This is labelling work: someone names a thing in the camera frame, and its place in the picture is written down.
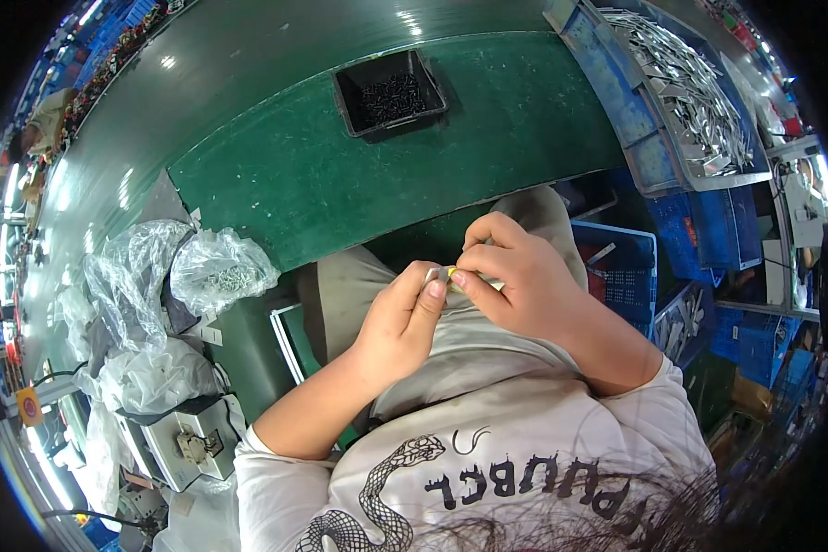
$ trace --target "green workbench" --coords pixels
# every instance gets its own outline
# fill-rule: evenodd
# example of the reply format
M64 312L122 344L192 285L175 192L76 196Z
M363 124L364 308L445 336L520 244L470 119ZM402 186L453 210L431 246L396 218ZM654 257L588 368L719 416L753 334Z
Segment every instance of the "green workbench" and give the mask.
M442 215L472 217L519 189L624 165L603 108L554 34L475 34L419 48L450 99L446 121L378 144L350 138L331 72L322 72L169 168L203 228L232 226L283 272L416 223L438 249L459 249L467 223ZM484 206L465 209L476 204ZM386 238L375 246L392 250ZM224 343L213 358L249 420L294 385L268 316L265 300L247 299L215 324Z

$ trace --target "sleeve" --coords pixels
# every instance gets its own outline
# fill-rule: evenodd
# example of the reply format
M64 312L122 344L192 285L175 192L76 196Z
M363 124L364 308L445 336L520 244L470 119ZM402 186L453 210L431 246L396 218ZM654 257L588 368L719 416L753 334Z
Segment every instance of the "sleeve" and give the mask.
M64 110L64 101L67 98L67 94L70 88L62 88L58 92L54 92L53 94L49 94L40 104L37 106L37 111L40 112L48 112L48 111L57 111L59 109Z
M623 427L651 443L682 472L714 469L714 460L687 400L684 375L663 357L656 376L641 387L599 400Z
M243 552L291 550L328 504L334 463L274 454L249 427L236 446L236 494Z

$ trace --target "black plastic tray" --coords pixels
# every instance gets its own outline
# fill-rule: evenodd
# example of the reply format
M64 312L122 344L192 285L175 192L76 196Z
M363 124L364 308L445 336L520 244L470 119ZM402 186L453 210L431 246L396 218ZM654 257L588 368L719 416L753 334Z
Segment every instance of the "black plastic tray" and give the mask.
M416 49L369 59L333 73L332 79L334 101L353 138L377 141L429 127L448 110L448 100ZM387 82L398 84L398 90L368 97Z

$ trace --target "hand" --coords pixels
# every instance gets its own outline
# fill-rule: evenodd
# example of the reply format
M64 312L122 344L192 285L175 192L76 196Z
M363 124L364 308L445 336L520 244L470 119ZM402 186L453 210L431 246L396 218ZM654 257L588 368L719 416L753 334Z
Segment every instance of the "hand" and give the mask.
M490 246L484 243L488 238ZM500 212L481 216L466 229L456 266L460 270L451 279L472 303L497 326L523 336L558 343L591 299L549 242ZM502 289L498 292L474 271L497 278Z
M447 286L433 280L420 292L434 262L415 260L377 294L353 346L344 354L367 381L388 387L417 371L429 356Z

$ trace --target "metal machine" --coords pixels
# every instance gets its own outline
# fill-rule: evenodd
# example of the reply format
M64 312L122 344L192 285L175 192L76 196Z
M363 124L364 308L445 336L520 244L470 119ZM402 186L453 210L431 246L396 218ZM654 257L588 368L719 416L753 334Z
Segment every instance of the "metal machine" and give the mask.
M196 397L165 414L116 412L143 475L180 493L200 475L226 480L245 431L234 395Z

